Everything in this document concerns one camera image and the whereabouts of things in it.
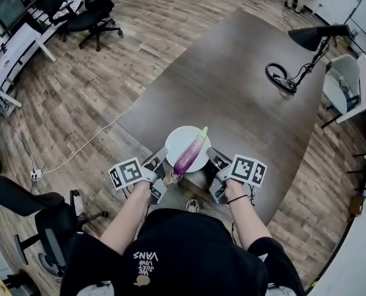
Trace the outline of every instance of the power outlet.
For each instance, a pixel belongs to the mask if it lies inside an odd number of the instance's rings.
[[[42,178],[42,170],[31,170],[30,177],[32,181],[39,181]]]

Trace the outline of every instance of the lamp head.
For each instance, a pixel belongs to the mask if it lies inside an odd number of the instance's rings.
[[[312,52],[316,51],[324,36],[351,36],[349,26],[346,24],[300,28],[298,30],[288,31],[287,33],[294,42]]]

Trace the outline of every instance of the black bracelet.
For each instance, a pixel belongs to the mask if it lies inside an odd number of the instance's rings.
[[[227,205],[230,205],[230,203],[232,203],[234,200],[241,199],[242,197],[247,197],[247,195],[245,194],[245,195],[237,197],[236,199],[230,200],[229,202],[227,202]]]

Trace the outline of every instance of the forearm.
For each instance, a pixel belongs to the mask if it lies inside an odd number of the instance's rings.
[[[227,180],[226,197],[228,201],[242,195],[245,195],[243,185],[231,179]],[[270,232],[257,216],[248,197],[235,200],[229,206],[240,243],[245,250],[257,239],[271,237]]]
[[[100,238],[101,242],[120,255],[135,238],[150,198],[149,186],[145,181],[135,184],[123,208]]]

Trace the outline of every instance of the white chair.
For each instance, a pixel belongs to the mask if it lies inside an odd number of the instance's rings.
[[[325,128],[360,102],[360,68],[353,56],[342,55],[328,63],[323,93],[331,102],[327,110],[336,109],[339,113],[321,128]]]

